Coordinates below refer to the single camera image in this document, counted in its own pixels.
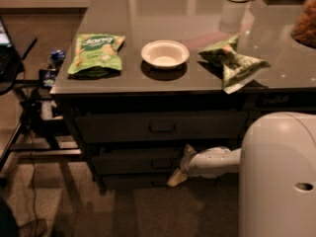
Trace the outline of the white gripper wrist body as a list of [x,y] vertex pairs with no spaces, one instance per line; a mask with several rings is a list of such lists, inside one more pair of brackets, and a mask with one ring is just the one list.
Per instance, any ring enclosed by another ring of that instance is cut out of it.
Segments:
[[185,151],[180,162],[180,169],[187,177],[198,177],[202,174],[201,155],[195,151]]

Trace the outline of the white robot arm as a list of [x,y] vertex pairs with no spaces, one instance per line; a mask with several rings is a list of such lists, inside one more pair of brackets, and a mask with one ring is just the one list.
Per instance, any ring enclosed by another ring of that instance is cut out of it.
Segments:
[[168,185],[227,173],[239,175],[239,237],[316,237],[315,115],[265,115],[235,150],[187,145]]

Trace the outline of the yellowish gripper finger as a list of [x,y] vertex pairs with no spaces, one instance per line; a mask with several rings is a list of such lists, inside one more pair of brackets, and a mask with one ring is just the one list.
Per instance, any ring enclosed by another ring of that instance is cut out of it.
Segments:
[[196,154],[197,154],[197,151],[192,146],[190,146],[189,144],[187,144],[185,146],[184,155],[186,157],[193,156],[193,155],[196,155]]
[[167,185],[169,187],[175,187],[180,183],[184,182],[187,178],[188,176],[184,174],[181,169],[177,168],[171,175],[171,177],[168,179]]

